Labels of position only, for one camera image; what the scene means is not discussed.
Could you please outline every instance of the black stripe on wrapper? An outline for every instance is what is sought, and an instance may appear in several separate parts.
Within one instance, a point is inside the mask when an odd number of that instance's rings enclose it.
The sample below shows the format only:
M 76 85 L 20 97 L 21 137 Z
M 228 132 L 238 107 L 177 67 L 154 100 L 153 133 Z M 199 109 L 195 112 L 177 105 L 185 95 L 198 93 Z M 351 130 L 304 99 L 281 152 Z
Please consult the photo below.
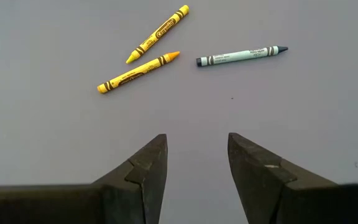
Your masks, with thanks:
M 140 54 L 140 56 L 142 56 L 143 55 L 143 52 L 141 52 L 140 50 L 138 50 L 138 49 L 135 49 L 136 51 L 137 51 L 137 53 L 139 53 Z
M 178 12 L 180 12 L 180 14 L 182 14 L 182 16 L 185 16 L 185 14 L 179 9 Z
M 183 16 L 181 16 L 181 14 L 180 14 L 179 12 L 175 12 L 175 14 L 176 14 L 177 16 L 179 16 L 179 19 L 182 19 Z
M 110 81 L 108 81 L 108 84 L 109 84 L 110 90 L 112 90 L 112 89 L 113 89 L 113 87 L 112 87 L 112 85 L 111 85 L 111 82 L 110 82 Z
M 137 48 L 141 49 L 141 51 L 146 52 L 141 46 L 138 46 Z
M 160 65 L 163 65 L 163 64 L 162 64 L 161 57 L 158 57 L 158 61 L 160 62 Z

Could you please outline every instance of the gray background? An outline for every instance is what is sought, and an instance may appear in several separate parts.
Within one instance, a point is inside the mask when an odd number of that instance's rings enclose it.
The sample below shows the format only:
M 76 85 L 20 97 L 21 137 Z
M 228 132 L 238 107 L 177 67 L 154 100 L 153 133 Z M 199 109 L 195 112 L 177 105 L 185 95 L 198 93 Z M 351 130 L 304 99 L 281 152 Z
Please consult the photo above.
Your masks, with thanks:
M 182 5 L 143 57 L 129 54 Z M 198 68 L 200 56 L 283 45 Z M 166 53 L 107 95 L 96 86 Z M 0 184 L 92 182 L 168 135 L 161 223 L 244 223 L 227 160 L 238 132 L 358 182 L 358 1 L 0 0 Z

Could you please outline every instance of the small speck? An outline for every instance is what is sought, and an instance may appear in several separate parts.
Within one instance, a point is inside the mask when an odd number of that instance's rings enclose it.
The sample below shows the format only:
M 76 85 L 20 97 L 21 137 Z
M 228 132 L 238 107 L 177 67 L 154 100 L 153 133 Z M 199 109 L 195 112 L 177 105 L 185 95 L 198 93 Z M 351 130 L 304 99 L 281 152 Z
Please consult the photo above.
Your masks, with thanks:
M 279 166 L 276 166 L 276 165 L 265 165 L 265 167 L 267 167 L 267 168 L 280 168 Z

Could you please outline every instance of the crayon tip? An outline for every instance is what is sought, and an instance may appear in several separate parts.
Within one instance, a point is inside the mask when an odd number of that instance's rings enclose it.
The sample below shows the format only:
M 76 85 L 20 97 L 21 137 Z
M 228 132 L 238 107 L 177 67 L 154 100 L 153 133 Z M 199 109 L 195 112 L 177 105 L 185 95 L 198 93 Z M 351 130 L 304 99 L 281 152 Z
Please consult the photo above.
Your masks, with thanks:
M 196 63 L 197 63 L 197 66 L 201 67 L 201 58 L 197 58 L 196 59 Z
M 126 63 L 131 63 L 131 62 L 133 62 L 135 59 L 136 59 L 136 58 L 135 58 L 133 55 L 131 55 L 131 56 L 129 56 L 129 58 L 128 58 L 128 60 L 127 60 Z
M 168 57 L 173 60 L 175 59 L 175 57 L 177 57 L 180 54 L 180 52 L 172 52 L 172 53 L 168 53 Z
M 180 9 L 182 9 L 184 14 L 186 15 L 189 12 L 189 7 L 187 5 L 182 6 Z
M 98 86 L 98 91 L 99 91 L 100 93 L 104 93 L 103 90 L 100 89 L 100 86 Z
M 279 52 L 279 53 L 288 50 L 288 47 L 280 47 L 280 46 L 277 46 L 277 48 L 278 48 L 278 52 Z

